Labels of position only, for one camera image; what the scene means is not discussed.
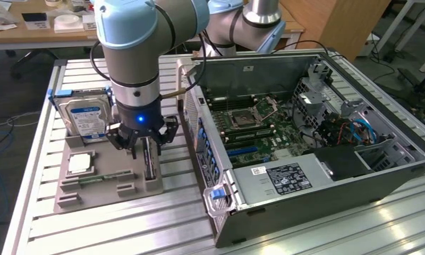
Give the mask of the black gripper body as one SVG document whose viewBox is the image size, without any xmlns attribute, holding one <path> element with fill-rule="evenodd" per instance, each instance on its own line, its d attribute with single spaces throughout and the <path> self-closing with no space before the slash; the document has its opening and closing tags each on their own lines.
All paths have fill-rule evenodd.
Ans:
<svg viewBox="0 0 425 255">
<path fill-rule="evenodd" d="M 136 134 L 137 137 L 157 138 L 164 125 L 161 97 L 151 104 L 139 107 L 128 106 L 121 102 L 116 102 L 116 105 L 121 122 L 121 132 L 125 135 Z"/>
</svg>

